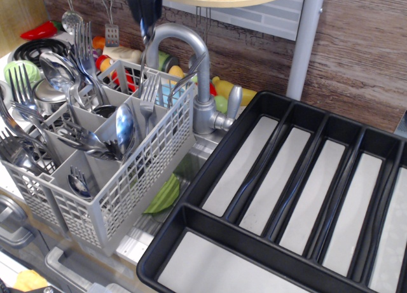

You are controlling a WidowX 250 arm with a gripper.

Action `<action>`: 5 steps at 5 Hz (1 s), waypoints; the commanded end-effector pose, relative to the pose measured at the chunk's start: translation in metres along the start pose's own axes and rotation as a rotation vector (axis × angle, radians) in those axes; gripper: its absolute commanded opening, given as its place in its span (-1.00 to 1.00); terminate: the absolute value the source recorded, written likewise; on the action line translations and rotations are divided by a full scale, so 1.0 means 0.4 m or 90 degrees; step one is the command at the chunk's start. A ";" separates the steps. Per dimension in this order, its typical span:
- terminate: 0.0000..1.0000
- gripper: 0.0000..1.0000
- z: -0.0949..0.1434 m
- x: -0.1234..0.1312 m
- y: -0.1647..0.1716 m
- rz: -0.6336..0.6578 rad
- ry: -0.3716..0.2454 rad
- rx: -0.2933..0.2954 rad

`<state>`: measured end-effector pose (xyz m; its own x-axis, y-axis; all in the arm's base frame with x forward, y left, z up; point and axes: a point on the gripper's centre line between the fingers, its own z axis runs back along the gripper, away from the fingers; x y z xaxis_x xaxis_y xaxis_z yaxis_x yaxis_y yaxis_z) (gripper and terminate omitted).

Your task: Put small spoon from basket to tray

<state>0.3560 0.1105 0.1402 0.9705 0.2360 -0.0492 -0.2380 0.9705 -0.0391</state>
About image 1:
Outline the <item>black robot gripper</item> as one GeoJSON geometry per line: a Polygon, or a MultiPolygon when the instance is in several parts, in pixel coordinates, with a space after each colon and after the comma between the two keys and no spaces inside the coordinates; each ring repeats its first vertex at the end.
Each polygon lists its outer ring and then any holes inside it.
{"type": "Polygon", "coordinates": [[[153,26],[162,15],[162,0],[127,0],[134,20],[153,26]]]}

